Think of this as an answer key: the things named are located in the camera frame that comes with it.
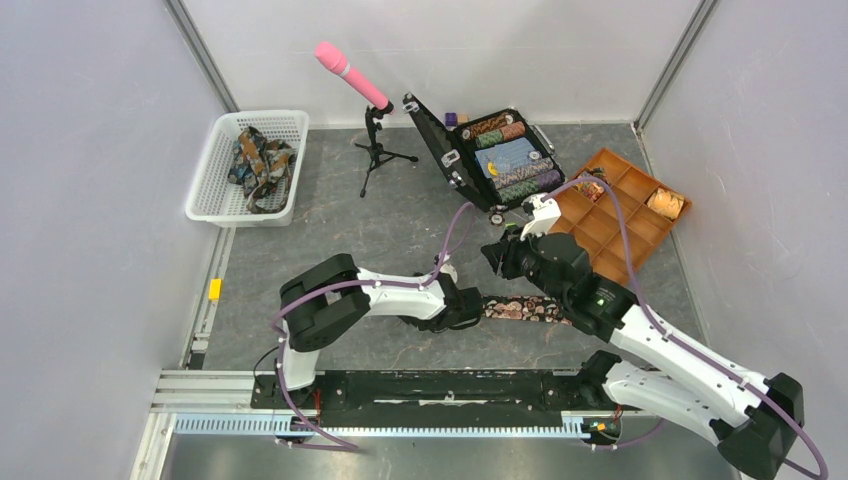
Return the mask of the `black floral tie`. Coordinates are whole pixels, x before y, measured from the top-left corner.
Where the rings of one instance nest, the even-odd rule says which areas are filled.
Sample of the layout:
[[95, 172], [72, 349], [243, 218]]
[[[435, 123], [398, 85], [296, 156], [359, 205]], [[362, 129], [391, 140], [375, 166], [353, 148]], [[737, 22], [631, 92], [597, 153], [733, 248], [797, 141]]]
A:
[[528, 321], [536, 323], [558, 323], [571, 325], [560, 308], [550, 297], [536, 295], [484, 295], [483, 313], [486, 318]]

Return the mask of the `white plastic basket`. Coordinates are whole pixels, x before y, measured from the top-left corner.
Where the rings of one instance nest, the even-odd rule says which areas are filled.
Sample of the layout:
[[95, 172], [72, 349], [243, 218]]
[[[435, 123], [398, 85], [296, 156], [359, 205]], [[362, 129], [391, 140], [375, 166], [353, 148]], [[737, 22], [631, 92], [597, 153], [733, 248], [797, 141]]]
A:
[[[206, 140], [185, 204], [186, 216], [221, 228], [285, 227], [291, 224], [310, 126], [302, 110], [252, 110], [225, 114]], [[269, 141], [290, 147], [288, 172], [275, 192], [256, 202], [265, 213], [253, 213], [242, 186], [228, 180], [236, 159], [238, 137], [252, 127]]]

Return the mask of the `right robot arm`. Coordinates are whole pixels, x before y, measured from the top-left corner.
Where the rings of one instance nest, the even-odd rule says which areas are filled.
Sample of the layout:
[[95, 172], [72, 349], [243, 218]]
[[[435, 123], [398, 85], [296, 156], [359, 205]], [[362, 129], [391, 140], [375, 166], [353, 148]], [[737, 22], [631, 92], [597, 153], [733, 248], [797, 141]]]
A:
[[713, 444], [753, 479], [774, 479], [805, 421], [800, 382], [740, 366], [674, 328], [636, 293], [593, 270], [568, 233], [522, 236], [507, 231], [481, 249], [504, 279], [525, 278], [555, 301], [581, 332], [647, 361], [666, 379], [636, 379], [637, 368], [610, 359], [577, 382], [591, 408], [610, 401], [636, 406]]

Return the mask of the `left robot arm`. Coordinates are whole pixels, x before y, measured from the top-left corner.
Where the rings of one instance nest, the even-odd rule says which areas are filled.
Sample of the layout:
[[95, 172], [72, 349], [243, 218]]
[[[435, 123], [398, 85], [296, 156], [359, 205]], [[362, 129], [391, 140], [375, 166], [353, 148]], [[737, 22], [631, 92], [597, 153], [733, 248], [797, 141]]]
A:
[[370, 317], [397, 317], [420, 331], [440, 333], [479, 323], [484, 302], [476, 288], [461, 289], [455, 273], [437, 257], [434, 269], [410, 276], [377, 273], [336, 254], [279, 289], [280, 310], [272, 328], [282, 346], [275, 392], [290, 407], [314, 394], [320, 352], [356, 323]]

